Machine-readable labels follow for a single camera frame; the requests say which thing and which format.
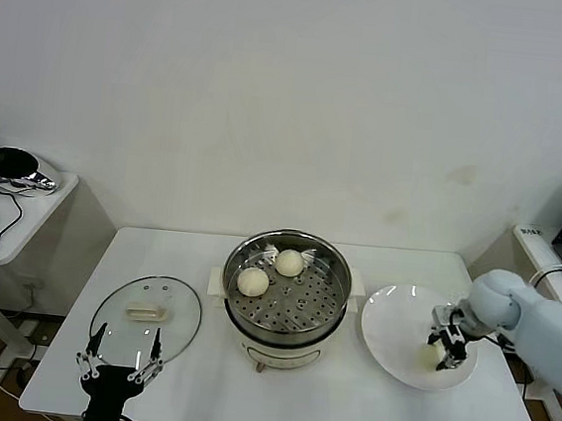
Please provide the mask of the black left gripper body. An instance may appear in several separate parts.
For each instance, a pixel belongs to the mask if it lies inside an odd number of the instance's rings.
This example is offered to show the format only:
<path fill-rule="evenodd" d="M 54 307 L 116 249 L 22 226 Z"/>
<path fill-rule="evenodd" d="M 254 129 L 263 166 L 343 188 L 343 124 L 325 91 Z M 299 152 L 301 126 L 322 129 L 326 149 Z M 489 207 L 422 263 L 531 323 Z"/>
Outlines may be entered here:
<path fill-rule="evenodd" d="M 101 365 L 92 372 L 85 372 L 80 377 L 80 385 L 89 397 L 84 411 L 85 419 L 119 421 L 125 402 L 139 396 L 143 384 L 129 379 L 134 370 L 129 367 Z"/>

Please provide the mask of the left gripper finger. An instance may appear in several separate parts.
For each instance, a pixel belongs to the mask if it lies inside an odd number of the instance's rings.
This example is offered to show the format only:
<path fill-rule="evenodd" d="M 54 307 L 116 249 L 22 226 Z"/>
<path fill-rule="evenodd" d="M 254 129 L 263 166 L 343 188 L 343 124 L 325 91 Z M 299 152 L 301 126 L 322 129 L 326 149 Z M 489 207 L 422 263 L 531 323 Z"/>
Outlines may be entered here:
<path fill-rule="evenodd" d="M 135 369 L 130 375 L 128 375 L 127 379 L 137 384 L 150 384 L 162 370 L 162 341 L 161 329 L 159 328 L 157 329 L 153 340 L 150 358 L 141 368 Z"/>
<path fill-rule="evenodd" d="M 91 379 L 99 376 L 97 370 L 98 366 L 101 364 L 99 347 L 101 346 L 107 326 L 107 322 L 103 323 L 97 332 L 90 337 L 86 348 L 84 348 L 82 352 L 76 353 L 75 359 L 80 371 L 80 378 Z"/>

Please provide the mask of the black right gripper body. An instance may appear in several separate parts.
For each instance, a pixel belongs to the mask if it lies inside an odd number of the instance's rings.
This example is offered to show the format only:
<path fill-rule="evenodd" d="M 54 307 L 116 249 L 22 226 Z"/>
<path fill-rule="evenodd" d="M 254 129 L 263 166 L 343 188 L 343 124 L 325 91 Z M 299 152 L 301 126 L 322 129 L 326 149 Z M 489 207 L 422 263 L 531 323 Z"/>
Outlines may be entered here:
<path fill-rule="evenodd" d="M 436 309 L 434 311 L 433 331 L 442 332 L 442 341 L 454 343 L 461 341 L 468 343 L 460 323 L 464 320 L 462 311 Z"/>

